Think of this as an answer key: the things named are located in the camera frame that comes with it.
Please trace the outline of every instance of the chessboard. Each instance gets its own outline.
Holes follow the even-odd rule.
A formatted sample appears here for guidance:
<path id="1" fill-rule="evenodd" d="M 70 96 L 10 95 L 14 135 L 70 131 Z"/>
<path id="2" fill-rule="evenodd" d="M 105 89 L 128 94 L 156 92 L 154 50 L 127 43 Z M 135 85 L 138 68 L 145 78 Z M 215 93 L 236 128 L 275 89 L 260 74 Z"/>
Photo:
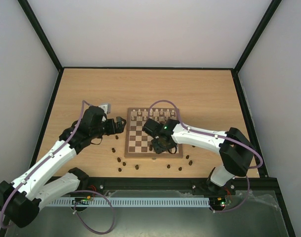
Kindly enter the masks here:
<path id="1" fill-rule="evenodd" d="M 182 145 L 178 145 L 175 154 L 170 154 L 168 151 L 161 154 L 154 152 L 151 145 L 153 138 L 142 131 L 147 117 L 148 108 L 128 108 L 124 156 L 126 158 L 182 158 Z M 177 119 L 177 115 L 175 109 L 153 108 L 150 110 L 149 118 L 165 123 L 168 119 Z"/>

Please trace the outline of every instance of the wooden tabletop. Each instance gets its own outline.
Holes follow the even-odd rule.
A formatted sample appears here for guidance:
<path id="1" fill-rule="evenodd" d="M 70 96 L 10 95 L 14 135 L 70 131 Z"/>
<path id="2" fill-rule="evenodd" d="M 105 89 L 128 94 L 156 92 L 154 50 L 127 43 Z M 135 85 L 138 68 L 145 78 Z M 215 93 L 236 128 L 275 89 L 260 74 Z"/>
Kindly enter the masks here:
<path id="1" fill-rule="evenodd" d="M 112 111 L 108 118 L 126 119 L 129 107 L 149 107 L 161 99 L 174 102 L 186 124 L 209 130 L 228 131 L 236 127 L 248 136 L 230 71 L 65 69 L 38 159 L 78 119 L 82 100 L 94 105 L 109 102 Z M 218 154 L 189 145 L 183 145 L 183 158 L 124 158 L 125 134 L 126 131 L 119 134 L 118 140 L 104 136 L 100 145 L 82 150 L 56 176 L 78 167 L 91 177 L 208 177 L 215 166 L 222 164 Z M 249 170 L 248 176 L 259 177 L 257 170 Z"/>

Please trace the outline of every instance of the perforated metal rail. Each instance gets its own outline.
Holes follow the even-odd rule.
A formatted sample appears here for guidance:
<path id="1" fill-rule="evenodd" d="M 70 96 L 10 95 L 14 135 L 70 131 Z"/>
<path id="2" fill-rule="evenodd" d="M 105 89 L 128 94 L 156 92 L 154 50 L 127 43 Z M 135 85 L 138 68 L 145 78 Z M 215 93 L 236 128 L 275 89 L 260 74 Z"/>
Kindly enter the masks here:
<path id="1" fill-rule="evenodd" d="M 156 197 L 110 197 L 108 198 L 114 207 L 210 207 L 209 199 L 203 197 L 194 198 L 156 198 Z M 74 197 L 61 197 L 47 206 L 69 207 L 74 206 Z M 95 198 L 93 201 L 82 201 L 78 205 L 90 207 L 109 207 L 105 199 Z"/>

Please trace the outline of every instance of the chessboard square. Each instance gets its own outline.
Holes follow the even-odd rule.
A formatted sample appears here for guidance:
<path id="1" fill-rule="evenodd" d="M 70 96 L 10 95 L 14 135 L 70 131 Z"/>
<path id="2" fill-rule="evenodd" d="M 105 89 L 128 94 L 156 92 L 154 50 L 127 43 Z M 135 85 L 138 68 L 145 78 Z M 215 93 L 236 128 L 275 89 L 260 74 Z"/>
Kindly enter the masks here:
<path id="1" fill-rule="evenodd" d="M 141 152 L 141 147 L 135 147 L 135 152 L 140 153 Z"/>
<path id="2" fill-rule="evenodd" d="M 129 141 L 129 147 L 134 147 L 136 145 L 136 141 Z"/>

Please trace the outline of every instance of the gray wall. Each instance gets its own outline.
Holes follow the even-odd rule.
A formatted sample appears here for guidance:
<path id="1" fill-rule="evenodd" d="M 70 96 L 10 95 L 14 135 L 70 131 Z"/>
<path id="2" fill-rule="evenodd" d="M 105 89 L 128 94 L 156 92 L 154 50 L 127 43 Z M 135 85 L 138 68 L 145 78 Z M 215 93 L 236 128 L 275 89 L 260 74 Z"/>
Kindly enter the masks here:
<path id="1" fill-rule="evenodd" d="M 301 0 L 282 1 L 240 79 L 268 172 L 301 237 Z"/>
<path id="2" fill-rule="evenodd" d="M 234 67 L 271 0 L 29 0 L 63 66 Z"/>
<path id="3" fill-rule="evenodd" d="M 56 78 L 19 3 L 0 0 L 0 182 L 28 168 Z"/>

